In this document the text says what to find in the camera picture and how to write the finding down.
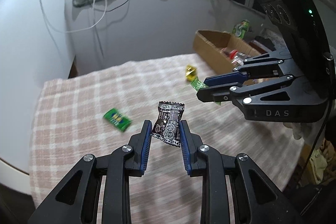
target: triangular cutout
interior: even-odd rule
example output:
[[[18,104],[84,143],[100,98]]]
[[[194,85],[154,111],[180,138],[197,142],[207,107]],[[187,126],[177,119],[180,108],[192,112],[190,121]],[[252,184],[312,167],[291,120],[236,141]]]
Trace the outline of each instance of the triangular cutout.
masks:
[[[286,91],[274,93],[260,98],[261,101],[289,101],[290,99],[291,98],[289,98]]]
[[[73,205],[83,172],[77,171],[56,195],[56,201]]]
[[[254,170],[249,170],[249,175],[258,204],[265,204],[277,199],[277,196]]]

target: checkered tablecloth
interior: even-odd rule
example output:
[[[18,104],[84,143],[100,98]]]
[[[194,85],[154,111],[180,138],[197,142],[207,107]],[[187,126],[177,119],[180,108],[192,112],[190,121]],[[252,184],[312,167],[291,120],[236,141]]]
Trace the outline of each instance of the checkered tablecloth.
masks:
[[[83,155],[110,154],[140,132],[145,119],[154,123],[159,101],[184,103],[183,119],[203,143],[227,155],[247,153],[283,189],[302,141],[294,140],[291,129],[282,123],[246,121],[231,102],[218,106],[198,101],[185,81],[187,64],[198,68],[200,80],[214,74],[197,54],[190,54],[127,62],[46,82],[31,136],[30,182],[36,205]],[[133,121],[124,133],[103,119],[114,107]],[[199,223],[201,192],[202,179],[186,174],[181,149],[153,138],[145,175],[130,178],[132,222]]]

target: brown box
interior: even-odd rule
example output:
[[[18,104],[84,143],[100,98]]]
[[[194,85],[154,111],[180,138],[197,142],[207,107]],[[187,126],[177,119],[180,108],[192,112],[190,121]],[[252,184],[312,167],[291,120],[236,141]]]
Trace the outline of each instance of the brown box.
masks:
[[[220,52],[221,49],[229,47],[249,56],[258,56],[260,53],[246,44],[242,39],[235,37],[228,32],[198,30],[194,39],[194,50],[209,64],[217,73],[223,74],[232,72],[234,65],[229,58]]]

